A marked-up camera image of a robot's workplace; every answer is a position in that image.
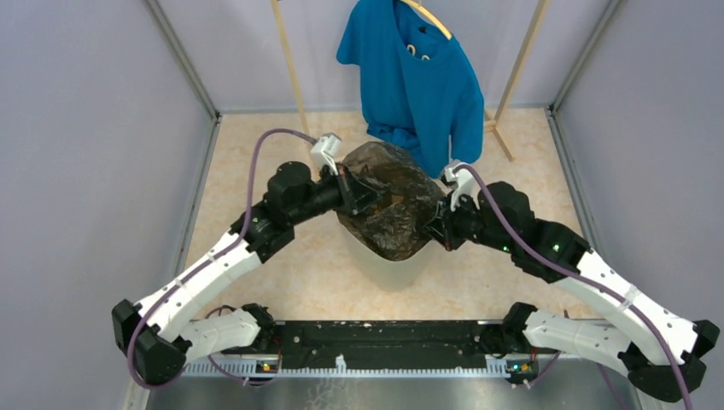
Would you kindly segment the dark translucent trash bag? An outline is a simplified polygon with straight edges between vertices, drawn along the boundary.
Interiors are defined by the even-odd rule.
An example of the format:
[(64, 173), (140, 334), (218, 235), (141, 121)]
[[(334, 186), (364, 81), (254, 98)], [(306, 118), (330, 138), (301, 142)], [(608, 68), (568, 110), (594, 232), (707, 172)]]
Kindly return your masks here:
[(359, 181), (382, 192), (377, 204), (357, 215), (338, 214), (342, 226), (374, 254), (404, 261), (429, 242), (423, 226), (444, 194), (406, 150), (368, 141), (342, 160)]

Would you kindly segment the cream plastic trash bin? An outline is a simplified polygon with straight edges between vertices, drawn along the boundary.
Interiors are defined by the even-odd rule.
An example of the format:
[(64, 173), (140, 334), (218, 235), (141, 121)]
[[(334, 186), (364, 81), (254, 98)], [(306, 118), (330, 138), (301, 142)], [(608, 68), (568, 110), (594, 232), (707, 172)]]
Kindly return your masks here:
[(368, 249), (352, 234), (345, 231), (342, 237), (353, 265), (377, 287), (389, 292), (399, 292), (411, 286), (432, 259), (432, 243), (425, 244), (408, 259), (389, 261)]

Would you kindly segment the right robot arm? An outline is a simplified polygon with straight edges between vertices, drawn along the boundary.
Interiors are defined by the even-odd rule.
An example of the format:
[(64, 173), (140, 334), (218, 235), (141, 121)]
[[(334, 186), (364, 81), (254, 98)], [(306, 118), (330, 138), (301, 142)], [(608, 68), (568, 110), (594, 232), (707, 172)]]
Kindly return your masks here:
[(708, 320), (680, 317), (607, 263), (566, 225), (538, 219), (528, 197), (511, 184), (485, 184), (468, 164), (448, 166), (449, 191), (421, 213), (423, 237), (453, 251), (464, 243), (508, 254), (523, 272), (585, 302), (608, 322), (584, 326), (540, 308), (519, 305), (500, 329), (503, 345), (522, 352), (529, 345), (574, 353), (619, 372), (639, 391), (659, 401), (692, 407), (703, 381), (703, 357), (719, 328)]

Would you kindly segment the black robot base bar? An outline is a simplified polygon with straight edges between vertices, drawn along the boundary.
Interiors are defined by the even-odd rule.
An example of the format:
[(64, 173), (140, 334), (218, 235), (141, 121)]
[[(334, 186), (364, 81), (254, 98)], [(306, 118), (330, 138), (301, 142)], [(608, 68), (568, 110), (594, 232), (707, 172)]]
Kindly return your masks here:
[(284, 370), (482, 369), (510, 352), (500, 325), (478, 320), (287, 321), (270, 347)]

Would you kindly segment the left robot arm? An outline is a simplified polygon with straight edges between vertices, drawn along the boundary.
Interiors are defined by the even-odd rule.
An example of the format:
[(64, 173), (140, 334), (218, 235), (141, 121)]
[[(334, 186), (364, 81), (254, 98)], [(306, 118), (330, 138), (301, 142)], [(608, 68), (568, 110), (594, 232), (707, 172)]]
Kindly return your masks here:
[(341, 163), (324, 166), (312, 181), (309, 168), (290, 161), (277, 168), (261, 202), (253, 205), (191, 268), (137, 302), (112, 309), (114, 338), (132, 379), (146, 389), (171, 383), (190, 363), (223, 350), (267, 351), (274, 322), (260, 305), (196, 319), (222, 290), (261, 267), (295, 238), (295, 226), (330, 210), (357, 214), (374, 202), (374, 190)]

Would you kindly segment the wooden clothes hanger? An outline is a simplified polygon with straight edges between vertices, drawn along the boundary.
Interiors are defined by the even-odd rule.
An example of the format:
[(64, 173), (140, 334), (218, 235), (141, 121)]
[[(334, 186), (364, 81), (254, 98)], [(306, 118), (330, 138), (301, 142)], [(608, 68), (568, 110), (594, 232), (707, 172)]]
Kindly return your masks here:
[(451, 40), (453, 38), (452, 33), (447, 29), (447, 27), (429, 10), (427, 10), (421, 1), (414, 1), (414, 0), (400, 0), (402, 3), (409, 6), (411, 9), (418, 12), (424, 19), (426, 19), (431, 25), (435, 26), (441, 34), (447, 39)]

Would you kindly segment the right aluminium corner post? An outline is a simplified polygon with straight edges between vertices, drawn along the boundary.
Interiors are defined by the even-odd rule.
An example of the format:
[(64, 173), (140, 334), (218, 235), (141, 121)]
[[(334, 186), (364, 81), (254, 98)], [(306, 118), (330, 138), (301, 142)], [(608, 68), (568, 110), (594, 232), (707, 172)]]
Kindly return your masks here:
[(573, 207), (581, 227), (581, 235), (598, 250), (602, 250), (603, 245), (600, 243), (596, 222), (587, 201), (586, 192), (575, 162), (575, 156), (569, 146), (569, 139), (563, 128), (561, 112), (570, 93), (577, 85), (579, 78), (587, 70), (587, 66), (596, 53), (604, 35), (620, 13), (622, 6), (626, 3), (627, 1), (614, 0), (607, 2), (601, 16), (588, 35), (586, 42), (581, 46), (574, 64), (565, 77), (558, 93), (546, 108), (546, 118), (552, 132), (552, 139), (563, 169), (563, 175), (569, 188)]

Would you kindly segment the aluminium corner frame post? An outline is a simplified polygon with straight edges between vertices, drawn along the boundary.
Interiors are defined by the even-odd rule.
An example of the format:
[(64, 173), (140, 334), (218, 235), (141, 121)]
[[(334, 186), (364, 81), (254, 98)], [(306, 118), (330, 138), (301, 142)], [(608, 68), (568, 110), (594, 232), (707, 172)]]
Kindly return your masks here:
[(170, 50), (178, 69), (183, 74), (187, 85), (193, 92), (197, 102), (201, 104), (208, 121), (207, 135), (202, 139), (202, 157), (199, 160), (193, 181), (193, 196), (190, 198), (181, 238), (177, 259), (173, 265), (172, 273), (174, 276), (184, 270), (190, 252), (190, 245), (195, 229), (195, 223), (201, 205), (204, 184), (207, 180), (208, 171), (213, 158), (213, 150), (219, 135), (219, 123), (222, 119), (221, 113), (217, 110), (207, 87), (203, 84), (201, 76), (196, 70), (195, 64), (186, 51), (183, 42), (172, 21), (164, 10), (161, 1), (146, 0), (143, 1), (144, 6), (148, 10), (151, 18), (158, 27), (161, 37), (164, 39), (167, 48)]

